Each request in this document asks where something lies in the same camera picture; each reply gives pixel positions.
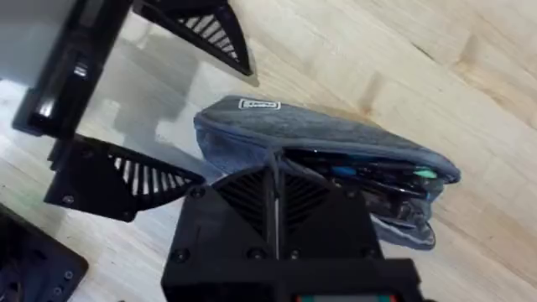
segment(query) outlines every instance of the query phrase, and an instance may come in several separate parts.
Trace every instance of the slotted vent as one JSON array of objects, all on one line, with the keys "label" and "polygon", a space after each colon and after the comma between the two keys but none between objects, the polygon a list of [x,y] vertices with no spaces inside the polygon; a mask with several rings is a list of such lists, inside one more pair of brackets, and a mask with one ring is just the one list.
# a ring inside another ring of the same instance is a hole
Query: slotted vent
[{"label": "slotted vent", "polygon": [[241,25],[229,4],[180,9],[141,3],[135,12],[214,55],[246,76],[252,74]]},{"label": "slotted vent", "polygon": [[263,171],[239,176],[218,185],[216,190],[259,235],[263,236]]},{"label": "slotted vent", "polygon": [[237,51],[220,22],[214,15],[205,17],[180,18],[177,20],[200,38],[217,47],[223,54],[239,62]]},{"label": "slotted vent", "polygon": [[139,201],[139,210],[147,210],[180,198],[202,182],[199,177],[170,164],[118,146],[108,152],[129,192]]},{"label": "slotted vent", "polygon": [[285,176],[285,221],[289,234],[295,232],[326,201],[329,192],[305,178]]}]

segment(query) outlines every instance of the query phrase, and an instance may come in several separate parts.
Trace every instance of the light wood surface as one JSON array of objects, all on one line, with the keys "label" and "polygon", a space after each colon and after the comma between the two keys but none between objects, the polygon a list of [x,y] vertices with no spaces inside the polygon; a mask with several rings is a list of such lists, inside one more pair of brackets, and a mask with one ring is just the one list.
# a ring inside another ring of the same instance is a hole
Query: light wood surface
[{"label": "light wood surface", "polygon": [[[80,125],[85,135],[217,174],[192,117],[226,94],[368,121],[462,170],[434,205],[438,244],[412,257],[439,301],[537,301],[537,2],[235,0],[257,75],[241,76],[131,15]],[[0,201],[88,259],[73,301],[164,301],[180,201],[125,224],[42,203],[53,143],[10,128],[0,82]]]}]

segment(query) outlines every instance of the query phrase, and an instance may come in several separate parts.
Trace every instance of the gray fabric pouch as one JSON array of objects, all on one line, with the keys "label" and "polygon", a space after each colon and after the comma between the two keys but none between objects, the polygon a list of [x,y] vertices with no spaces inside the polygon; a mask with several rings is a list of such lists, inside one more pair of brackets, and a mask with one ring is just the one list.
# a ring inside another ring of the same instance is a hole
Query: gray fabric pouch
[{"label": "gray fabric pouch", "polygon": [[[313,154],[312,158],[315,153],[319,158],[339,154],[358,163],[375,164],[380,160],[383,164],[388,161],[426,169],[433,176],[416,176],[413,180],[425,184],[427,194],[397,198],[397,206],[392,202],[394,195],[383,192],[382,186],[372,193],[363,191],[360,182],[336,183],[362,192],[381,239],[416,249],[435,246],[435,235],[427,222],[431,202],[442,192],[443,184],[455,183],[461,177],[447,158],[407,139],[281,102],[226,96],[199,112],[194,124],[206,160],[228,174],[264,165],[280,154],[284,168],[328,178],[305,163],[300,152]],[[288,150],[297,150],[298,157],[288,156]]]}]

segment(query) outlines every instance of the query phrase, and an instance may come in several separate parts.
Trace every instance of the tool pouch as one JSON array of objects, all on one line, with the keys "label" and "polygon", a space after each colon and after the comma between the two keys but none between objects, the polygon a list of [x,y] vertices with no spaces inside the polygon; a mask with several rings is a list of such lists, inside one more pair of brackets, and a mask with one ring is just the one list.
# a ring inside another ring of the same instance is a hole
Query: tool pouch
[{"label": "tool pouch", "polygon": [[268,161],[362,194],[380,239],[432,249],[431,203],[461,178],[446,157],[359,122],[281,102],[226,96],[199,112],[206,160],[225,173]]}]

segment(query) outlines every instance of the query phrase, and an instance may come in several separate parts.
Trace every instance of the screw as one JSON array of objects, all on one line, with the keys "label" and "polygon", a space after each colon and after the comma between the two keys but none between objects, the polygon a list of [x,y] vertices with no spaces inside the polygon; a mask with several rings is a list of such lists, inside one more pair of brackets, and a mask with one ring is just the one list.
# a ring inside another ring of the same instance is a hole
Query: screw
[{"label": "screw", "polygon": [[205,189],[198,188],[198,187],[193,188],[192,191],[190,192],[190,196],[196,199],[203,197],[204,194],[205,194]]},{"label": "screw", "polygon": [[66,203],[68,205],[72,204],[73,202],[75,202],[75,197],[71,196],[71,195],[66,195],[64,196],[64,198],[61,199],[61,201],[63,203]]},{"label": "screw", "polygon": [[52,289],[52,293],[54,295],[61,295],[64,292],[64,290],[60,286],[56,286],[54,289]]},{"label": "screw", "polygon": [[190,258],[190,251],[188,248],[181,248],[175,250],[172,255],[172,259],[177,263],[185,263]]},{"label": "screw", "polygon": [[261,248],[251,248],[246,256],[250,259],[261,260],[267,257],[267,253]]},{"label": "screw", "polygon": [[71,271],[66,271],[66,272],[64,273],[64,278],[65,278],[65,280],[71,280],[71,279],[73,279],[73,272],[71,272]]},{"label": "screw", "polygon": [[291,259],[296,260],[299,258],[299,255],[300,255],[299,251],[294,250],[293,252],[291,252]]}]

